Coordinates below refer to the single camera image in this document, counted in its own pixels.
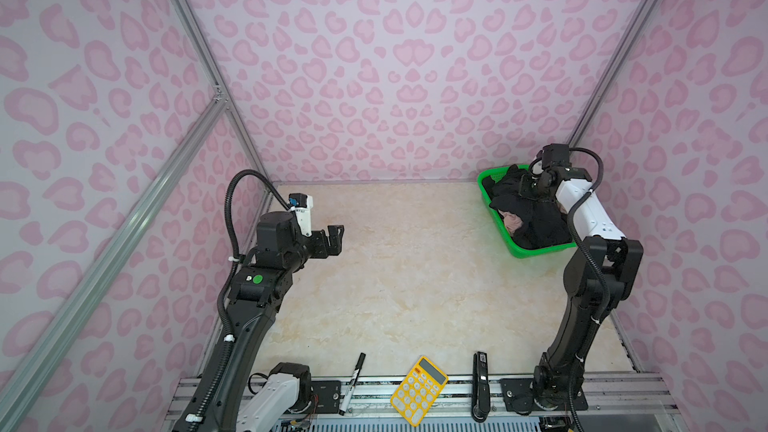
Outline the pink garment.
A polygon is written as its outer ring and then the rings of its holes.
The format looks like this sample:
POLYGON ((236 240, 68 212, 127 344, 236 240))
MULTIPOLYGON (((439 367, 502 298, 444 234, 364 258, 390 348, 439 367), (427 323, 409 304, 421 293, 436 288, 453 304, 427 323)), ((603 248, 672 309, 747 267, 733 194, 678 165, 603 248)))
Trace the pink garment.
POLYGON ((501 211, 500 214, 505 229, 510 235, 514 235, 523 226, 523 220, 516 214, 506 211, 501 211))

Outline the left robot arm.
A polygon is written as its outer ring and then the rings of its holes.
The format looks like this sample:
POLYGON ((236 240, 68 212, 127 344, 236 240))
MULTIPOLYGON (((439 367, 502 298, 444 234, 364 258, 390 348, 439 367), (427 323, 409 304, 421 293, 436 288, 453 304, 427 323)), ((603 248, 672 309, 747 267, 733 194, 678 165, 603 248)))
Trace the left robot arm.
POLYGON ((312 411, 311 372, 302 364, 277 364, 249 401, 243 396, 295 273, 310 259, 339 255, 344 232, 343 226, 331 225, 304 235, 292 212, 269 212, 260 218, 249 262, 230 282, 213 354, 174 430, 269 431, 284 415, 312 411))

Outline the green plastic laundry basket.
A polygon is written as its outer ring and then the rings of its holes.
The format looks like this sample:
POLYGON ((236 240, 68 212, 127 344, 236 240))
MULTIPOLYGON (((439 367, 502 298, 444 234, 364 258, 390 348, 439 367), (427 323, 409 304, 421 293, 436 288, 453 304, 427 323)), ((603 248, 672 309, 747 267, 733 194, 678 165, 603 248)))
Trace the green plastic laundry basket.
POLYGON ((482 201, 505 247, 520 259, 574 248, 565 214, 552 201, 519 194, 524 176, 527 165, 492 168, 477 177, 482 201))

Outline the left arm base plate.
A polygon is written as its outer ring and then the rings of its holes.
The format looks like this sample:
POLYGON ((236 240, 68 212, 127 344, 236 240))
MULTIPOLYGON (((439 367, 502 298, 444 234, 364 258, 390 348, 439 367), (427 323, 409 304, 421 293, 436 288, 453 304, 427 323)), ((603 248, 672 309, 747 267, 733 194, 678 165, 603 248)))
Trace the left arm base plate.
POLYGON ((339 380, 313 380, 311 398, 314 400, 313 413, 338 415, 342 401, 342 382, 339 380))

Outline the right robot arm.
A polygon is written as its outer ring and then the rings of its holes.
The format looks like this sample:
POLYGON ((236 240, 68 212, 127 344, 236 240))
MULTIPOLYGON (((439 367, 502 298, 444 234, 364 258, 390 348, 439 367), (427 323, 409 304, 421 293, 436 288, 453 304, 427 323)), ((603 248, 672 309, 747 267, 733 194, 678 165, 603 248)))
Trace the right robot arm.
POLYGON ((553 343, 542 354, 530 385, 541 410, 573 410, 586 359, 602 322, 627 299, 643 247, 614 224, 596 196, 598 181, 581 168, 557 166, 541 174, 540 191, 566 212, 576 251, 563 273, 567 306, 553 343))

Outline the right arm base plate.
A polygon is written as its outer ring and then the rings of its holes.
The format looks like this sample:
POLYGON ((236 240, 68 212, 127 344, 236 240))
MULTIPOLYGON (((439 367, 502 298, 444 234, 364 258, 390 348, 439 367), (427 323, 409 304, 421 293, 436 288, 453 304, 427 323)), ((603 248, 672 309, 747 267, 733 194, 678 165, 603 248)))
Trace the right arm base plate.
POLYGON ((582 390, 569 397, 567 389, 557 387, 548 387, 536 392, 532 378, 503 378, 499 383, 507 412, 523 416, 541 413, 564 415, 572 408, 577 412, 589 408, 582 390))

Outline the black stapler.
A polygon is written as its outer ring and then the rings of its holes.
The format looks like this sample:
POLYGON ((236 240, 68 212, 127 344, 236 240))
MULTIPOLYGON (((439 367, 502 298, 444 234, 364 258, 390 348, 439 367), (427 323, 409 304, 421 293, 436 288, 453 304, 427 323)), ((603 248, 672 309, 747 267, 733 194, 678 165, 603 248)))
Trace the black stapler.
POLYGON ((473 356, 471 417, 477 423, 487 420, 491 411, 491 392, 488 372, 488 358, 483 351, 473 356))

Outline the black marker pen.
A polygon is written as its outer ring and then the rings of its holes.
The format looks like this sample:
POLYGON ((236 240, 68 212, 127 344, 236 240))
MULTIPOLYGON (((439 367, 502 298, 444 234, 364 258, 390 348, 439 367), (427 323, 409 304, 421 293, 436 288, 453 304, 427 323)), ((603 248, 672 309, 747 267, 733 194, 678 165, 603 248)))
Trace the black marker pen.
POLYGON ((353 397, 355 388, 357 386, 357 383, 359 381, 365 360, 366 360, 366 354, 364 352, 361 352, 358 356, 355 367, 353 369, 353 373, 350 378, 347 391, 339 407, 338 414, 340 416, 344 416, 347 413, 349 406, 351 405, 352 397, 353 397))

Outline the yellow calculator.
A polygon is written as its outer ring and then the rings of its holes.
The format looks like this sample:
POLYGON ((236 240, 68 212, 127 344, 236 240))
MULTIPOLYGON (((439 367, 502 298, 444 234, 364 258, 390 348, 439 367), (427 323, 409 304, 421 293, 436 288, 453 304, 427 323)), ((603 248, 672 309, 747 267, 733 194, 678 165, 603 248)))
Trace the yellow calculator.
POLYGON ((392 393, 390 405, 410 426, 418 427, 448 381, 442 369, 421 356, 392 393))

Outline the black shirt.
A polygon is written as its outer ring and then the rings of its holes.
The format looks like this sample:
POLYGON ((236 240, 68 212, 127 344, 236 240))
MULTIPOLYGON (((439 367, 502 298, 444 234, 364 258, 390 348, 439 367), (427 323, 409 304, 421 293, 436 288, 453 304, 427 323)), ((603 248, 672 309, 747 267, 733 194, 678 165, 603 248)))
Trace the black shirt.
POLYGON ((571 243, 566 216, 555 202, 520 196, 520 180, 526 172, 530 171, 512 165, 498 180, 485 177, 481 185, 490 200, 489 208, 497 214, 503 226, 501 211, 516 214, 523 220, 523 226, 514 235, 510 235, 504 226, 508 237, 521 249, 540 250, 571 243))

